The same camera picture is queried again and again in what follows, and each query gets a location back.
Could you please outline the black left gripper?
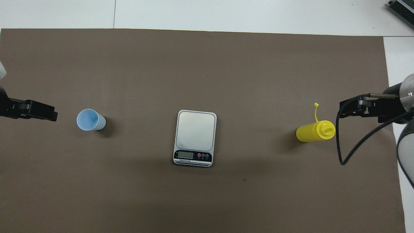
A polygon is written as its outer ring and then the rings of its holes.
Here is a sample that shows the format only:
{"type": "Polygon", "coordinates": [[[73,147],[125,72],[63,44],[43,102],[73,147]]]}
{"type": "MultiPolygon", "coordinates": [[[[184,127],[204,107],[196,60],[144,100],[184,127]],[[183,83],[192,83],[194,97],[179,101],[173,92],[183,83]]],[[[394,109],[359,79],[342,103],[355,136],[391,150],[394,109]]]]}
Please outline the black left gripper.
{"type": "Polygon", "coordinates": [[[41,102],[30,100],[30,105],[25,100],[9,98],[3,87],[0,87],[0,115],[7,118],[36,118],[48,121],[57,121],[58,112],[55,107],[41,102]],[[31,116],[26,115],[25,110],[30,106],[31,116]]]}

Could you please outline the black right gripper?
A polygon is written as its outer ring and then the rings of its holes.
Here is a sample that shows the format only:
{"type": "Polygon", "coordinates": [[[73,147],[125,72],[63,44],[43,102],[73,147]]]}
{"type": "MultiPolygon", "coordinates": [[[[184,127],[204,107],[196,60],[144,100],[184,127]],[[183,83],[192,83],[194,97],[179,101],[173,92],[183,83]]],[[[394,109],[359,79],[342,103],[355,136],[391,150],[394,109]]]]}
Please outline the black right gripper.
{"type": "Polygon", "coordinates": [[[370,94],[361,94],[340,102],[340,111],[339,118],[346,117],[364,117],[365,112],[368,110],[368,117],[376,117],[378,123],[384,123],[391,120],[399,115],[407,113],[408,111],[403,107],[402,101],[400,99],[400,89],[402,87],[401,83],[393,85],[387,88],[382,95],[392,94],[395,95],[395,98],[380,98],[378,93],[370,94]],[[374,98],[371,100],[372,105],[363,108],[360,104],[361,100],[364,100],[365,97],[374,98]]]}

